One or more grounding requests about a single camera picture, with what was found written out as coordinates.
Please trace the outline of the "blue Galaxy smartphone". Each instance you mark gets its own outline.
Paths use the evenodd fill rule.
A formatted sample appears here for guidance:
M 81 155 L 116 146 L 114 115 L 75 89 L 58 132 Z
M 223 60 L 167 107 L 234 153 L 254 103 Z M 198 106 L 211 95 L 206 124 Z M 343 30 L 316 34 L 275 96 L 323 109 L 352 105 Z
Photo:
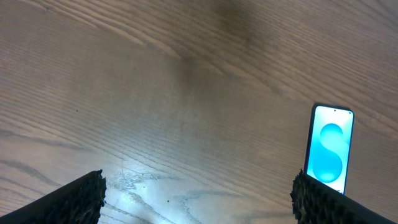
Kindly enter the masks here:
M 348 175 L 354 112 L 315 103 L 312 107 L 303 171 L 344 195 Z

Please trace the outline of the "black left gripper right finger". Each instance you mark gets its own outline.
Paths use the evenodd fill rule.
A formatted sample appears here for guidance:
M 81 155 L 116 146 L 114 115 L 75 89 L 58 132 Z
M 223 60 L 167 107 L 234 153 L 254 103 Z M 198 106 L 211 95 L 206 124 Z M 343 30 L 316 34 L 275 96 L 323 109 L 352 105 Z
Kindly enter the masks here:
M 394 224 L 302 171 L 290 196 L 299 224 Z

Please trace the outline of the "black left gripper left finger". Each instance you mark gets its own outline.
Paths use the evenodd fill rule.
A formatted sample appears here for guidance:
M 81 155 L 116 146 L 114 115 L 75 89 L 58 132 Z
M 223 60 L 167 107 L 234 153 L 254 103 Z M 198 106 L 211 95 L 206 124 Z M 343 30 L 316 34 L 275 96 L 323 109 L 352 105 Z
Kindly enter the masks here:
M 92 171 L 44 197 L 1 217 L 4 224 L 98 223 L 104 207 L 106 179 Z

